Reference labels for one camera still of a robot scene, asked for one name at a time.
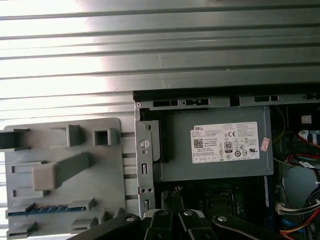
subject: gray plastic bracket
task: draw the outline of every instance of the gray plastic bracket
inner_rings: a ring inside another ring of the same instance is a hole
[[[90,166],[89,154],[82,152],[57,162],[35,166],[32,183],[36,191],[50,191],[62,186],[63,182]]]
[[[84,200],[74,200],[71,202],[69,208],[83,208],[85,207],[86,211],[90,211],[95,206],[95,199],[84,199]]]
[[[81,136],[81,128],[78,125],[68,125],[67,127],[52,127],[52,130],[65,131],[66,144],[51,145],[50,148],[70,148],[81,145],[83,138]]]
[[[32,171],[35,166],[40,166],[44,162],[36,161],[36,162],[21,162],[16,163],[11,166],[11,173],[15,175],[23,174],[25,178],[29,178],[32,180]],[[12,198],[15,200],[23,200],[23,199],[38,199],[43,198],[45,196],[44,191],[35,191],[32,186],[26,187],[18,187],[11,191]]]
[[[121,207],[117,209],[105,209],[102,216],[98,218],[99,224],[102,224],[112,218],[116,218],[124,213],[126,213],[126,211]]]
[[[29,131],[29,128],[14,128],[9,130],[0,130],[0,152],[15,152],[30,149],[27,146],[20,145],[20,134]]]
[[[79,234],[83,231],[86,231],[88,229],[91,229],[98,225],[98,220],[94,218],[89,218],[89,219],[76,219],[72,225],[71,225],[71,234]]]
[[[94,129],[92,131],[93,146],[112,146],[119,143],[119,134],[115,128]]]
[[[6,238],[11,239],[26,239],[34,231],[36,231],[36,222],[25,222],[18,226],[17,228],[10,229],[6,232]]]

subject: white label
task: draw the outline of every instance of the white label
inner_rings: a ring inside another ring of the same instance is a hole
[[[299,162],[302,166],[304,166],[305,168],[308,168],[308,169],[314,169],[315,167],[312,166],[310,163],[306,162],[306,161],[300,161]]]
[[[266,176],[264,178],[264,197],[265,197],[265,205],[269,207],[269,189],[268,189],[268,178]]]
[[[190,134],[194,164],[260,158],[257,122],[199,125]]]
[[[301,130],[299,132],[299,136],[305,140],[308,140],[309,131],[308,130]]]

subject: screw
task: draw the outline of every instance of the screw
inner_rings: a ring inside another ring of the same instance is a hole
[[[166,215],[168,215],[168,212],[167,211],[162,211],[162,212],[160,212],[160,215],[161,216],[166,216]]]
[[[134,220],[135,220],[135,218],[134,218],[134,217],[131,217],[131,216],[126,218],[126,221],[128,221],[128,222],[132,222],[132,221],[134,221]]]
[[[186,216],[191,216],[193,214],[193,212],[192,211],[185,211],[183,214]]]
[[[226,221],[228,220],[228,218],[226,218],[225,216],[219,216],[219,217],[218,217],[218,220],[219,220],[220,222],[226,222]]]

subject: cable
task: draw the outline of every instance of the cable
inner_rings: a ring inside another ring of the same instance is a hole
[[[281,160],[279,160],[279,159],[277,159],[277,158],[275,158],[275,157],[273,157],[273,160],[275,160],[275,161],[277,161],[277,162],[279,162],[279,163],[281,163],[281,164],[288,165],[288,166],[290,166],[290,167],[295,166],[295,165],[292,165],[292,164],[287,163],[287,162],[285,162],[285,161],[281,161]]]
[[[316,216],[319,214],[319,212],[320,212],[320,209],[315,210],[315,212],[302,225],[295,227],[293,229],[290,229],[290,230],[280,230],[280,232],[283,234],[290,234],[290,233],[293,233],[295,231],[298,231],[298,230],[306,227],[316,218]]]
[[[316,199],[320,198],[320,186],[317,186],[309,195],[309,197],[306,199],[305,204],[304,204],[304,208],[311,206],[312,204],[314,204],[316,202]],[[304,221],[306,219],[306,215],[303,215],[302,220]],[[311,227],[307,226],[307,229],[304,231],[304,239],[308,240],[309,239],[309,231],[312,233],[311,237],[313,240],[316,240],[316,234],[314,233],[314,229],[312,229]]]
[[[296,240],[296,239],[293,238],[292,236],[288,236],[288,235],[286,235],[286,234],[284,234],[284,233],[282,233],[282,232],[281,232],[281,235],[284,236],[284,237],[287,238],[287,239]]]
[[[283,114],[283,112],[281,111],[281,109],[275,105],[275,109],[279,112],[281,119],[282,119],[282,131],[280,132],[280,134],[272,141],[273,144],[275,144],[276,142],[278,142],[280,139],[282,139],[282,137],[286,134],[286,118],[285,115]]]
[[[306,144],[309,144],[309,145],[311,145],[311,146],[314,146],[314,147],[320,149],[320,145],[314,144],[313,142],[310,142],[310,141],[304,139],[304,138],[301,137],[298,133],[295,133],[295,135],[296,135],[296,137],[297,137],[301,142],[304,142],[304,143],[306,143]]]

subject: barcode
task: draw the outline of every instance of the barcode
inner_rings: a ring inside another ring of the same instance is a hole
[[[204,140],[203,139],[194,139],[193,145],[195,149],[201,149],[204,147]]]

